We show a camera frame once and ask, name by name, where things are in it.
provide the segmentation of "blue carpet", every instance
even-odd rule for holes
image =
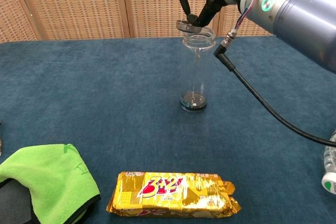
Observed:
[[[72,143],[102,199],[87,223],[332,223],[324,147],[276,121],[213,57],[208,107],[179,104],[180,38],[0,45],[3,162],[24,146]],[[237,38],[227,53],[286,119],[329,138],[336,75],[275,37]],[[121,171],[217,173],[236,186],[231,218],[121,218],[106,206]]]

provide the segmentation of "black cable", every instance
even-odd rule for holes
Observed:
[[[294,131],[295,133],[299,134],[300,136],[303,136],[309,140],[314,141],[315,143],[327,145],[331,147],[336,147],[336,142],[328,141],[322,138],[319,138],[317,136],[311,135],[290,122],[288,122],[286,119],[284,119],[281,115],[279,115],[259,94],[258,92],[245,80],[245,78],[239,73],[239,71],[236,69],[235,65],[231,63],[229,58],[225,54],[219,54],[216,56],[221,63],[223,63],[231,72],[235,74],[235,76],[244,84],[244,86],[257,98],[257,100],[265,107],[266,110],[268,110],[269,113],[271,113],[280,123],[282,123],[284,126],[289,128],[290,130]]]

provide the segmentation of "gold snack wrapper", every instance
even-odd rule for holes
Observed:
[[[240,211],[217,174],[122,172],[107,206],[120,216],[222,218]]]

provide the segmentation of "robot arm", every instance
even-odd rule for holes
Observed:
[[[248,19],[336,73],[336,0],[206,0],[199,16],[187,0],[180,2],[193,27],[208,25],[223,6],[237,4],[242,14],[249,7]],[[234,37],[228,33],[215,54],[224,53]]]

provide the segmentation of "clear plastic bottle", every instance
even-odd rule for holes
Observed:
[[[215,32],[204,27],[199,33],[185,33],[181,65],[181,104],[187,111],[200,111],[207,105],[210,63],[213,47],[216,45]]]
[[[336,131],[330,141],[336,142]],[[326,146],[323,160],[326,174],[322,178],[322,186],[332,194],[336,194],[336,148]]]

